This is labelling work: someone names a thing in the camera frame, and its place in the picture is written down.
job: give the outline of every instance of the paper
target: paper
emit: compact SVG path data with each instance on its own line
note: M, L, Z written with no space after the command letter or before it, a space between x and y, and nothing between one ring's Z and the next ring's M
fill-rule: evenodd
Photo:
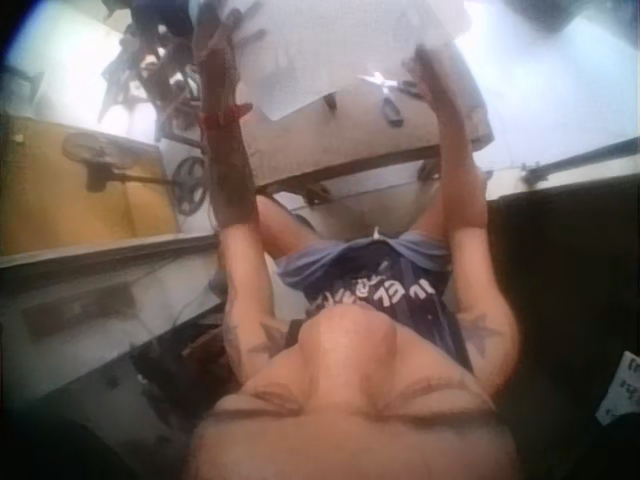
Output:
M249 100L272 120L470 25L462 0L258 1L234 36L247 40L237 45L236 61ZM221 15L253 3L229 0Z
M624 352L596 418L603 425L625 413L640 412L640 358Z

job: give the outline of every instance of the man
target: man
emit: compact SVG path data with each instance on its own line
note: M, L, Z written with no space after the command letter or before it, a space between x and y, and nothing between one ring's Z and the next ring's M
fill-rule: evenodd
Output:
M513 370L518 334L494 278L484 185L441 73L447 49L419 47L408 65L440 124L439 198L399 239L345 246L253 194L246 109L232 106L240 19L199 19L194 51L229 278L225 344L243 386L196 432L189 478L515 478L491 397ZM265 251L312 302L303 324L273 317ZM457 317L442 302L449 252Z

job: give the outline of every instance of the metal bar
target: metal bar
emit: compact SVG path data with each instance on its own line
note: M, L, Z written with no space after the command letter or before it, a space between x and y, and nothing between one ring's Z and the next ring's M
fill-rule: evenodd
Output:
M616 158L629 157L638 154L638 142L640 137L631 138L622 142L612 143L590 152L574 155L573 157L558 160L557 162L548 163L539 167L527 168L524 174L524 182L527 185L535 185L541 180L546 180L553 173L571 170L572 168L591 165L594 163L606 162Z

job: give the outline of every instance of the forehead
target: forehead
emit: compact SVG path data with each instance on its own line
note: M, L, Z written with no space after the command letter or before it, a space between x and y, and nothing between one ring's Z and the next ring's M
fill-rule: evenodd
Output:
M422 432L348 416L211 423L206 436L208 450L227 464L277 466L279 475L298 478L430 478L434 471L442 471L441 478L473 478L468 466L486 470L483 465L509 456L508 446L486 428Z

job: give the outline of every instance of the wooden table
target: wooden table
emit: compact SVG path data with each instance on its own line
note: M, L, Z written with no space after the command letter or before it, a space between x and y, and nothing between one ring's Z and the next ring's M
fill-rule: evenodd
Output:
M493 141L486 106L457 50L454 58L450 78L464 108L473 149L480 150ZM390 80L409 78L400 65L381 73ZM256 185L272 193L304 193L331 178L437 158L439 133L434 113L423 102L391 92L405 118L401 128L391 128L382 118L381 89L359 79L336 92L336 111L322 99L278 121L256 109L242 122ZM238 97L248 99L242 86Z

